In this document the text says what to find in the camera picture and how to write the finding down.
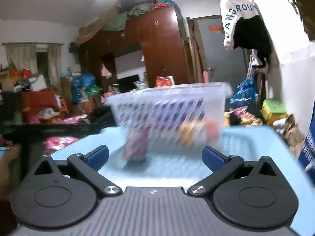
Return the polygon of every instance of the red cloth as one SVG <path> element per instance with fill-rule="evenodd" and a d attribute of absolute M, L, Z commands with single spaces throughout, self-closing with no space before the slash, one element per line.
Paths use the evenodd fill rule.
<path fill-rule="evenodd" d="M 158 3 L 158 4 L 156 4 L 155 6 L 152 7 L 152 10 L 154 11 L 156 9 L 167 7 L 167 6 L 169 6 L 169 5 L 167 3 L 165 3 L 165 2 L 164 3 Z"/>
<path fill-rule="evenodd" d="M 51 89 L 42 91 L 21 91 L 23 105 L 23 121 L 29 122 L 33 115 L 37 115 L 45 108 L 53 108 L 59 111 L 55 93 Z"/>

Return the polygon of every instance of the pink cloth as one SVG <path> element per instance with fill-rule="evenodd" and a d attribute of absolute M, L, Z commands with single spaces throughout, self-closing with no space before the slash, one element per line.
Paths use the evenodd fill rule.
<path fill-rule="evenodd" d="M 60 149 L 71 145 L 80 139 L 72 136 L 51 136 L 47 138 L 47 140 L 44 142 L 46 145 L 46 149 L 48 150 L 48 153 L 45 154 L 51 154 L 56 151 L 59 151 Z"/>
<path fill-rule="evenodd" d="M 77 115 L 68 119 L 64 119 L 62 122 L 59 122 L 58 124 L 76 124 L 76 123 L 79 123 L 80 119 L 84 119 L 86 117 L 87 117 L 87 114 Z"/>
<path fill-rule="evenodd" d="M 256 117 L 254 115 L 252 115 L 249 112 L 246 112 L 247 108 L 248 108 L 248 106 L 241 106 L 241 107 L 238 107 L 238 108 L 232 110 L 232 112 L 240 119 L 242 119 L 242 116 L 246 113 L 247 115 L 249 115 L 250 117 L 252 117 L 255 120 Z"/>
<path fill-rule="evenodd" d="M 33 115 L 30 118 L 30 124 L 40 124 L 39 116 L 38 115 Z"/>

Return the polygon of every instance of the window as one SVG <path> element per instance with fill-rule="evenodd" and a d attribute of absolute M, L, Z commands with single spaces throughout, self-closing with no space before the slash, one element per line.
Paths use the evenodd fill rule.
<path fill-rule="evenodd" d="M 49 72 L 48 72 L 48 53 L 37 52 L 37 70 L 39 75 L 43 75 L 48 88 L 50 88 Z"/>

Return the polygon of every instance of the green cloth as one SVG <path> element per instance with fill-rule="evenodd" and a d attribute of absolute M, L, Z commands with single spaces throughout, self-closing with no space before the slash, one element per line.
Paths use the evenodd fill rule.
<path fill-rule="evenodd" d="M 141 14 L 145 14 L 152 10 L 152 7 L 154 6 L 154 3 L 141 3 L 139 5 L 135 5 L 131 11 L 128 13 L 129 16 L 139 16 Z"/>
<path fill-rule="evenodd" d="M 120 13 L 117 17 L 107 21 L 102 27 L 103 31 L 123 31 L 125 30 L 128 11 Z"/>
<path fill-rule="evenodd" d="M 130 12 L 125 11 L 120 13 L 117 17 L 113 18 L 110 21 L 107 21 L 102 27 L 103 31 L 123 31 L 125 30 L 126 21 L 129 17 L 139 16 L 145 14 L 146 12 L 151 11 L 154 3 L 142 3 L 134 6 Z"/>

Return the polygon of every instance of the ribbed gray panel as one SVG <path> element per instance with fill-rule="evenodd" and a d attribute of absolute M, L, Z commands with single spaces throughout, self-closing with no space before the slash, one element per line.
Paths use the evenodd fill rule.
<path fill-rule="evenodd" d="M 182 188 L 128 187 L 123 195 L 105 198 L 84 222 L 53 232 L 21 227 L 18 236 L 293 236 L 287 228 L 248 232 L 215 216 L 207 202 Z"/>

